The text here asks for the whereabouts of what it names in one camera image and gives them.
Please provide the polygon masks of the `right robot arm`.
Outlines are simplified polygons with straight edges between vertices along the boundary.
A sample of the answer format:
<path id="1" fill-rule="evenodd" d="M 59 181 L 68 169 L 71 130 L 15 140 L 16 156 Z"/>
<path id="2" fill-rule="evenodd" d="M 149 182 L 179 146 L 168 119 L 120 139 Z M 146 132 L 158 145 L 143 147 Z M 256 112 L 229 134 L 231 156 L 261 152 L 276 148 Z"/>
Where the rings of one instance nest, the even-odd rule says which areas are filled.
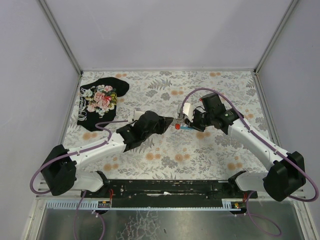
<path id="1" fill-rule="evenodd" d="M 203 111 L 183 102 L 178 113 L 185 124 L 203 132 L 213 126 L 241 143 L 265 167 L 263 172 L 241 171 L 230 178 L 241 191 L 266 192 L 281 202 L 306 183 L 301 173 L 305 169 L 303 156 L 289 153 L 249 125 L 234 108 L 226 109 L 217 93 L 209 93 L 201 99 Z"/>

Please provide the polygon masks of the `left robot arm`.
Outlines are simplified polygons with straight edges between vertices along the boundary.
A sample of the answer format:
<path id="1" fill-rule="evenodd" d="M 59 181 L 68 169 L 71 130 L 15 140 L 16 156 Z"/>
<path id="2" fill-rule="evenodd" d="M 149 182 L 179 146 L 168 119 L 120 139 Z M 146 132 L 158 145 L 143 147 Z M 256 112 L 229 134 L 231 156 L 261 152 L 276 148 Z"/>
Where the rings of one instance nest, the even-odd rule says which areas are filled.
<path id="1" fill-rule="evenodd" d="M 76 148 L 55 146 L 40 172 L 53 196 L 60 196 L 71 189 L 97 192 L 107 185 L 107 178 L 99 171 L 82 171 L 85 166 L 104 157 L 125 153 L 139 147 L 151 135 L 162 135 L 173 123 L 173 117 L 157 115 L 153 111 L 141 113 L 132 123 L 110 132 L 96 142 Z"/>

